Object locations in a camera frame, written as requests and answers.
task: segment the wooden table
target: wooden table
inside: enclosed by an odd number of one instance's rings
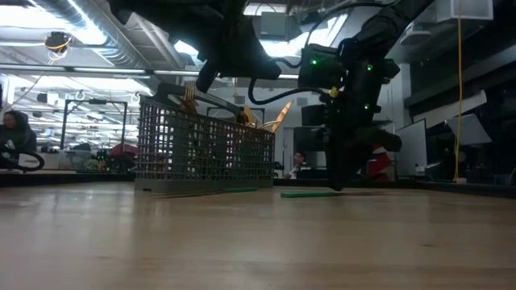
[[[0,289],[516,289],[516,201],[132,186],[0,188]]]

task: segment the ductwork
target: ductwork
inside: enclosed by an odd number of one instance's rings
[[[94,41],[101,41],[109,49],[95,52],[117,68],[149,68],[147,61],[139,54],[127,37],[104,13],[94,0],[28,0],[32,5],[54,17],[69,23],[67,27],[81,42],[89,43],[87,35],[96,35]],[[156,91],[159,80],[156,77],[137,80],[150,90]]]

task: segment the person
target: person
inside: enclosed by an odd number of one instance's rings
[[[293,168],[289,173],[285,174],[283,178],[296,179],[297,172],[307,168],[306,153],[303,151],[296,151],[293,155]]]
[[[29,125],[28,116],[17,110],[6,112],[0,125],[0,146],[12,142],[15,149],[36,151],[37,138]]]

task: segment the man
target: man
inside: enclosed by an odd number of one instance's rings
[[[285,174],[283,178],[285,179],[296,179],[296,175],[299,171],[303,169],[308,169],[306,164],[306,153],[303,151],[296,151],[296,154],[293,155],[293,168],[292,170]]]

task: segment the woman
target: woman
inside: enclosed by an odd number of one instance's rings
[[[4,114],[3,125],[0,125],[0,146],[5,147],[9,141],[20,151],[36,151],[36,135],[25,113],[12,110]]]

